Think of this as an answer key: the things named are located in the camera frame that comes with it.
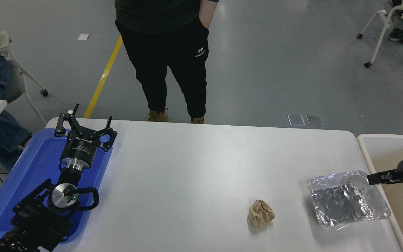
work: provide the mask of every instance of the logo on pants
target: logo on pants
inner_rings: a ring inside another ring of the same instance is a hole
[[[204,50],[204,48],[202,47],[202,48],[198,49],[198,54],[197,54],[195,57],[202,56],[203,53],[205,53],[205,50]]]

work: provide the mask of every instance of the dark green shirt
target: dark green shirt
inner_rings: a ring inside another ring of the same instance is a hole
[[[200,0],[115,0],[115,8],[116,20],[122,26],[135,32],[158,35],[197,19]]]

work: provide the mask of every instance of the blue tray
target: blue tray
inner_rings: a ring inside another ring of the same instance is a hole
[[[42,129],[32,137],[0,188],[0,238],[13,228],[10,225],[10,220],[15,215],[12,209],[20,200],[46,179],[52,179],[52,183],[57,183],[60,176],[58,164],[66,137],[56,138],[54,131],[55,129]],[[79,188],[99,188],[110,155],[111,150],[106,153],[100,148],[97,149],[93,165],[84,170]],[[82,194],[79,196],[79,201],[82,203],[81,206],[88,206],[93,203],[93,198],[91,194]],[[85,228],[89,215],[90,211],[77,211],[72,215],[69,220],[74,226],[69,231],[66,243],[79,236]]]

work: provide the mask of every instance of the white table edge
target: white table edge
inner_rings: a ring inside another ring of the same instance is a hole
[[[401,135],[394,135],[394,134],[361,134],[357,137],[357,142],[360,147],[360,151],[362,152],[363,159],[365,160],[366,166],[368,168],[368,171],[370,174],[376,173],[376,169],[373,166],[373,163],[371,161],[371,158],[369,157],[369,153],[365,148],[365,144],[363,142],[363,137],[365,136],[391,136],[391,137],[401,137]],[[385,195],[385,192],[382,188],[382,185],[376,185],[376,187],[379,189],[380,193],[382,194],[383,198],[385,201],[388,203],[390,206],[390,203],[388,202],[387,196]],[[400,230],[399,224],[396,220],[396,217],[393,213],[393,210],[391,209],[390,206],[390,211],[391,211],[391,216],[388,218],[388,221],[390,222],[390,225],[393,229],[393,232],[395,233],[396,239],[398,241],[398,244],[400,246],[400,249],[403,251],[403,234],[402,231]]]

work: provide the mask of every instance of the blue jeans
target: blue jeans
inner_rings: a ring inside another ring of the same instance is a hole
[[[10,69],[3,56],[0,56],[0,99],[5,99],[6,87],[10,81]],[[11,114],[3,110],[0,114],[0,162],[7,161],[7,166],[13,166],[21,154],[18,146],[31,132],[21,127]]]

